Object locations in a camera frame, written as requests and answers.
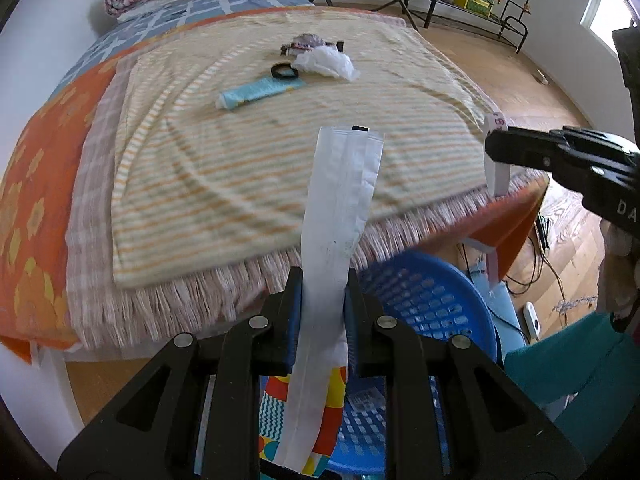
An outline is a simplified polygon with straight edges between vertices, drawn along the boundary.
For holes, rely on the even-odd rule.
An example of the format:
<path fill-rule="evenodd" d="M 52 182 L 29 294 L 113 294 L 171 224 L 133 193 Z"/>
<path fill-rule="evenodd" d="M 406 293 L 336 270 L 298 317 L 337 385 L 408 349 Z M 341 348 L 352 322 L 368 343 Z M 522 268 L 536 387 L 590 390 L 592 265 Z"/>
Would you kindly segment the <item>blue plastic laundry basket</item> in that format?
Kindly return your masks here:
<path fill-rule="evenodd" d="M 403 341 L 420 341 L 432 361 L 425 387 L 409 404 L 409 415 L 430 424 L 426 434 L 437 439 L 439 463 L 448 474 L 449 439 L 438 378 L 449 365 L 442 350 L 451 338 L 460 336 L 494 360 L 498 344 L 485 301 L 471 282 L 451 264 L 422 252 L 404 252 L 349 273 L 344 307 L 349 352 L 346 398 L 329 468 L 352 477 L 386 474 L 390 445 L 386 373 L 405 370 L 416 377 L 418 369 L 378 339 L 381 316 L 394 322 Z"/>

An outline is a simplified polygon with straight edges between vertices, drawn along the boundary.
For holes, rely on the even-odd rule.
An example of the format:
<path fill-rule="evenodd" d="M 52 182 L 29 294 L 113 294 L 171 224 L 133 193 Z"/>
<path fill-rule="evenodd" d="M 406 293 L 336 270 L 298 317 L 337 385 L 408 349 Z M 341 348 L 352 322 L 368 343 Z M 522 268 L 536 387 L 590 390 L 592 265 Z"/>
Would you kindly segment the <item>long colourful snack wrapper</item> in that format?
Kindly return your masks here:
<path fill-rule="evenodd" d="M 300 263 L 302 318 L 291 374 L 268 378 L 259 456 L 276 476 L 319 478 L 342 423 L 347 376 L 343 306 L 350 260 L 366 227 L 383 154 L 381 133 L 323 127 L 308 186 Z"/>

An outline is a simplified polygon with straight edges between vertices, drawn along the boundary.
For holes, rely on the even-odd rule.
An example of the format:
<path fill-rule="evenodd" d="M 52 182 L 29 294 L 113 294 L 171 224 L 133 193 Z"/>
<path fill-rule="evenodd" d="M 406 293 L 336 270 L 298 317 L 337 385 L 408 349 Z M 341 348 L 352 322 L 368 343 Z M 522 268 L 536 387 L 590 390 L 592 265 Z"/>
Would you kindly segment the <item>striped yellow towel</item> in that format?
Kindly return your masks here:
<path fill-rule="evenodd" d="M 354 81 L 303 85 L 235 110 L 227 91 L 269 74 L 302 32 L 343 41 Z M 384 139 L 372 219 L 485 182 L 494 102 L 414 29 L 329 8 L 236 14 L 137 59 L 115 138 L 113 276 L 131 288 L 298 245 L 318 132 L 363 126 Z"/>

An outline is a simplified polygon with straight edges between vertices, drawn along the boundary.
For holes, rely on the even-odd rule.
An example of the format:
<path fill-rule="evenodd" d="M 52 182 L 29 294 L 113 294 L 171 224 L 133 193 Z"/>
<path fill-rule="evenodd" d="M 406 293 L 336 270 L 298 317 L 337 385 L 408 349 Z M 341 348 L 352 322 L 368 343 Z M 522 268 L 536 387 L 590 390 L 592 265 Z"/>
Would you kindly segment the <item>window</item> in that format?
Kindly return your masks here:
<path fill-rule="evenodd" d="M 616 54 L 614 30 L 628 28 L 634 24 L 634 19 L 624 0 L 588 0 L 580 24 L 612 54 Z"/>

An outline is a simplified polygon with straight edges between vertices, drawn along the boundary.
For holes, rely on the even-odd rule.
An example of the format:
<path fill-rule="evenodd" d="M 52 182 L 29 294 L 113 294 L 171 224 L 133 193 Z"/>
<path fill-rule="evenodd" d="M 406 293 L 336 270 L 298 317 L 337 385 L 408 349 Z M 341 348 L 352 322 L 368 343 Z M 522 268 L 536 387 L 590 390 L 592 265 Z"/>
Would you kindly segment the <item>blue checkered bedsheet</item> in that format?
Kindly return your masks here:
<path fill-rule="evenodd" d="M 206 18 L 218 18 L 250 10 L 312 6 L 308 0 L 175 0 L 158 9 L 126 18 L 97 39 L 65 74 L 53 90 L 53 99 L 64 87 L 90 68 L 144 40 L 162 36 L 171 29 L 191 25 Z"/>

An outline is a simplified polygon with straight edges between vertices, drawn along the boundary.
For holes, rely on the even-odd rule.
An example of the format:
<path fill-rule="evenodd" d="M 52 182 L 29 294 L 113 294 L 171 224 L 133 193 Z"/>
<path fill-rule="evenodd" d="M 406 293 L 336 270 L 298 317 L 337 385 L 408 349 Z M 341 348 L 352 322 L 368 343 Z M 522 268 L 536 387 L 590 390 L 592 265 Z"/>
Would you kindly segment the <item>light blue tube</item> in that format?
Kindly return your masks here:
<path fill-rule="evenodd" d="M 277 96 L 278 94 L 297 90 L 305 85 L 305 81 L 296 79 L 277 79 L 265 77 L 242 84 L 242 86 L 227 90 L 218 96 L 216 107 L 218 110 L 234 110 L 246 103 Z"/>

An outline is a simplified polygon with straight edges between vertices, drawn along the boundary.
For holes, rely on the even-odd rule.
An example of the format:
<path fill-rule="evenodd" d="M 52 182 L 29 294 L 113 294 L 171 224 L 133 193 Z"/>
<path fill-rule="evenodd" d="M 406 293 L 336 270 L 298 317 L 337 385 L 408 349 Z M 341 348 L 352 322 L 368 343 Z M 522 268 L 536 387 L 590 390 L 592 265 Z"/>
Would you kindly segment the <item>white power adapter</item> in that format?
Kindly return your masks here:
<path fill-rule="evenodd" d="M 529 337 L 538 340 L 541 334 L 541 325 L 535 306 L 530 301 L 527 301 L 523 308 L 523 318 L 525 320 Z"/>

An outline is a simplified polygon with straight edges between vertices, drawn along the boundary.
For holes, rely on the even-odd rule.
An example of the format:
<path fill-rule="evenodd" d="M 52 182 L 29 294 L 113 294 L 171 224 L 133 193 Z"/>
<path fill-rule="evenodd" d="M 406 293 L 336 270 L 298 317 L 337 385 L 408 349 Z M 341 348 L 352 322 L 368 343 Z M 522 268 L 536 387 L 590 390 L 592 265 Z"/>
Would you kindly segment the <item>teal clothing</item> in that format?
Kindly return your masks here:
<path fill-rule="evenodd" d="M 509 352 L 504 370 L 539 406 L 575 397 L 554 423 L 588 463 L 610 444 L 639 399 L 639 345 L 600 312 Z"/>

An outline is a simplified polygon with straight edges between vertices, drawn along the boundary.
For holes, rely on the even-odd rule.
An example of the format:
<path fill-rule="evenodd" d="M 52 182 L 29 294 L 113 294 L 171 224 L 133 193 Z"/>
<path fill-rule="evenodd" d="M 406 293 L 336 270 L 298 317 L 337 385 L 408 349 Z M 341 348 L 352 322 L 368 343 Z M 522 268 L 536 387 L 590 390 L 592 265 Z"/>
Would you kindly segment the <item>white tissue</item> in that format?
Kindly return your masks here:
<path fill-rule="evenodd" d="M 300 72 L 355 81 L 360 76 L 350 57 L 334 47 L 319 46 L 296 56 L 292 67 Z"/>

